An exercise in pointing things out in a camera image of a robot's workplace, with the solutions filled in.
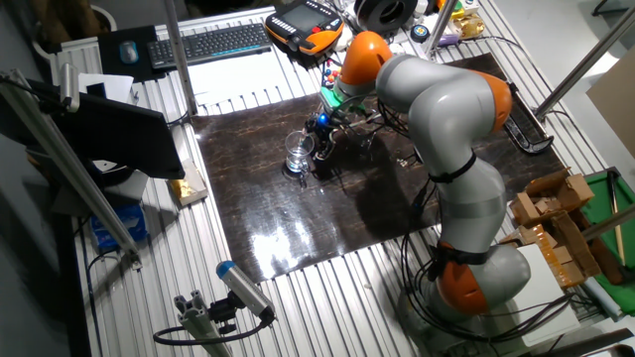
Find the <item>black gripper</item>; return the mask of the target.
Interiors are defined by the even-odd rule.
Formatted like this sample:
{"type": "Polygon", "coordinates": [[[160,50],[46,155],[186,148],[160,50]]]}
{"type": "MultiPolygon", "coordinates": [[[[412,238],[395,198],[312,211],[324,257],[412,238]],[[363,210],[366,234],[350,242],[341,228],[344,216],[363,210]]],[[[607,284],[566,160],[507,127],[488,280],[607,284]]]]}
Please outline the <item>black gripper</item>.
{"type": "Polygon", "coordinates": [[[331,132],[335,127],[330,123],[329,117],[325,113],[312,113],[305,122],[305,130],[307,133],[313,133],[317,137],[314,150],[312,152],[312,160],[326,161],[336,148],[336,139],[331,132]]]}

